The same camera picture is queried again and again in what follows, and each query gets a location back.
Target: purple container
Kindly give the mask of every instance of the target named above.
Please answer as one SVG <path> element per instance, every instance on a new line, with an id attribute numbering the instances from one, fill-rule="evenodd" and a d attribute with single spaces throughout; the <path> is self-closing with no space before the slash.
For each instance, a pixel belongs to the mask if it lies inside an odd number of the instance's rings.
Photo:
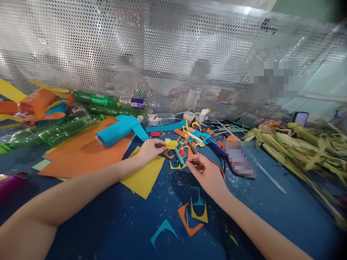
<path id="1" fill-rule="evenodd" d="M 25 180 L 16 175 L 0 174 L 0 203 L 4 201 L 15 189 L 23 185 Z"/>

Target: table surface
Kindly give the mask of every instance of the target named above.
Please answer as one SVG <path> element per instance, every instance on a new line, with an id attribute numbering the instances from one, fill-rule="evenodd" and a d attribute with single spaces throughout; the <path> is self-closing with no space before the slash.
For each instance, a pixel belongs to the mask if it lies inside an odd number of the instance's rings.
<path id="1" fill-rule="evenodd" d="M 167 133 L 162 137 L 165 138 L 176 140 L 177 135 Z M 124 158 L 141 144 L 135 137 Z M 31 168 L 42 160 L 41 155 L 47 149 L 48 146 L 42 146 L 0 156 L 0 173 L 27 172 L 31 175 L 0 205 L 0 225 L 31 198 L 61 182 L 35 175 L 37 171 Z M 221 166 L 220 158 L 210 148 L 201 147 L 199 152 Z M 329 212 L 302 182 L 263 150 L 256 158 L 287 194 L 283 194 L 258 167 L 255 168 L 256 179 L 235 175 L 227 167 L 229 190 L 314 259 L 335 259 L 334 254 L 343 247 L 345 237 Z M 110 187 L 59 227 L 47 259 L 140 259 L 143 256 L 149 259 L 226 259 L 225 248 L 232 259 L 261 259 L 258 250 L 236 224 L 231 227 L 239 246 L 227 238 L 226 215 L 203 190 L 201 197 L 207 203 L 209 222 L 189 237 L 177 210 L 191 197 L 197 200 L 191 186 L 200 187 L 189 169 L 172 170 L 166 159 L 147 200 L 121 183 Z M 169 231 L 162 232 L 155 251 L 150 239 L 165 219 L 178 239 Z M 189 217 L 190 227 L 197 223 Z"/>

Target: orange craft paper sheet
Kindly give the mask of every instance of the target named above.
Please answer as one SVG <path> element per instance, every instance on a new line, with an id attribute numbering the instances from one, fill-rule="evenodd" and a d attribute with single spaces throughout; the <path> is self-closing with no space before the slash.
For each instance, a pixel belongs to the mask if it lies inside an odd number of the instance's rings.
<path id="1" fill-rule="evenodd" d="M 96 129 L 80 134 L 44 156 L 52 162 L 39 175 L 73 178 L 121 161 L 133 134 L 121 139 L 110 148 L 104 148 L 95 138 L 97 132 L 118 120 L 106 117 Z"/>

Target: perforated metal sheet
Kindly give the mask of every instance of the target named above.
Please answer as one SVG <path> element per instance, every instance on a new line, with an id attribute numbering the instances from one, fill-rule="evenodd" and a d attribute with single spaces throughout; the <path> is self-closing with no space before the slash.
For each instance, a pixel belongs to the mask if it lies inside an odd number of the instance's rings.
<path id="1" fill-rule="evenodd" d="M 0 77 L 26 94 L 36 90 L 31 78 L 149 96 L 158 112 L 210 108 L 210 118 L 230 120 L 278 109 L 277 99 L 249 99 L 250 62 L 296 60 L 300 89 L 322 63 L 343 60 L 347 35 L 318 21 L 193 1 L 7 0 L 0 24 Z M 138 58 L 135 79 L 117 73 L 119 55 Z M 189 84 L 197 61 L 209 62 L 210 87 Z"/>

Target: smartphone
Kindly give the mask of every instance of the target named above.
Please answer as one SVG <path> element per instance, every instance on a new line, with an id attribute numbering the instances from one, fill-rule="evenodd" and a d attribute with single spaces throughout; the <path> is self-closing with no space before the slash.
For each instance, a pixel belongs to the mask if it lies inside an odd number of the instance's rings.
<path id="1" fill-rule="evenodd" d="M 303 126 L 305 126 L 308 115 L 309 113 L 307 112 L 296 112 L 294 114 L 293 122 L 300 122 Z"/>

